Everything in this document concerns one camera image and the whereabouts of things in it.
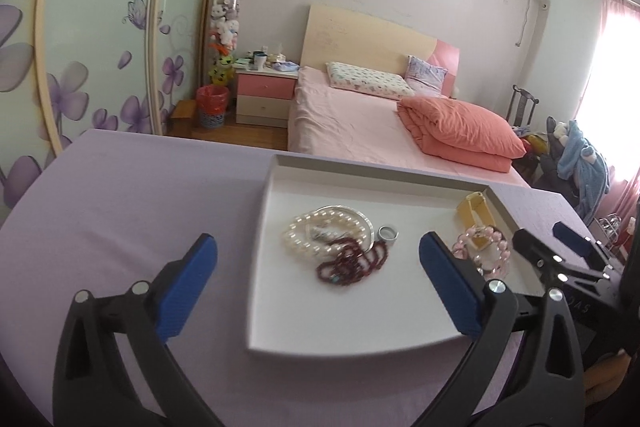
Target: bed headboard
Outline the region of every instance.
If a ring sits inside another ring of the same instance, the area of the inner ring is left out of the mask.
[[[404,76],[408,55],[447,68],[442,93],[451,94],[460,50],[433,37],[364,13],[312,5],[306,23],[302,66],[325,71],[327,62]]]

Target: cup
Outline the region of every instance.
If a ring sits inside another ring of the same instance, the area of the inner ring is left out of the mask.
[[[257,71],[262,71],[267,63],[267,54],[262,52],[254,53],[254,67]]]

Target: silver bolt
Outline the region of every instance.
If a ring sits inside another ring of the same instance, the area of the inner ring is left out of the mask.
[[[78,293],[76,293],[76,297],[74,298],[74,300],[79,304],[88,301],[89,292],[87,290],[80,290]]]
[[[562,292],[558,288],[551,288],[549,290],[549,297],[551,297],[551,300],[554,300],[556,302],[561,301]]]
[[[131,287],[131,291],[135,295],[144,295],[149,291],[149,283],[146,281],[138,281]]]
[[[489,289],[494,293],[503,293],[507,289],[507,286],[504,285],[504,282],[494,279],[489,281]]]

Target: pink bed sheet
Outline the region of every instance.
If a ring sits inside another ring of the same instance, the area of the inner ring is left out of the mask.
[[[335,89],[322,71],[302,68],[289,115],[289,150],[527,186],[513,167],[504,174],[422,153],[396,105],[395,100]]]

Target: blue gripper pad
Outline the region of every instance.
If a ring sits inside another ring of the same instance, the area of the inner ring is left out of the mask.
[[[593,252],[591,241],[587,241],[583,235],[566,226],[562,221],[558,221],[553,228],[554,237],[566,247],[569,247],[580,257],[588,257]]]
[[[216,240],[210,235],[201,235],[158,305],[156,333],[163,343],[180,335],[217,263]]]
[[[451,254],[429,234],[422,236],[419,254],[422,268],[431,279],[456,329],[476,340],[482,332],[480,302],[453,264]]]

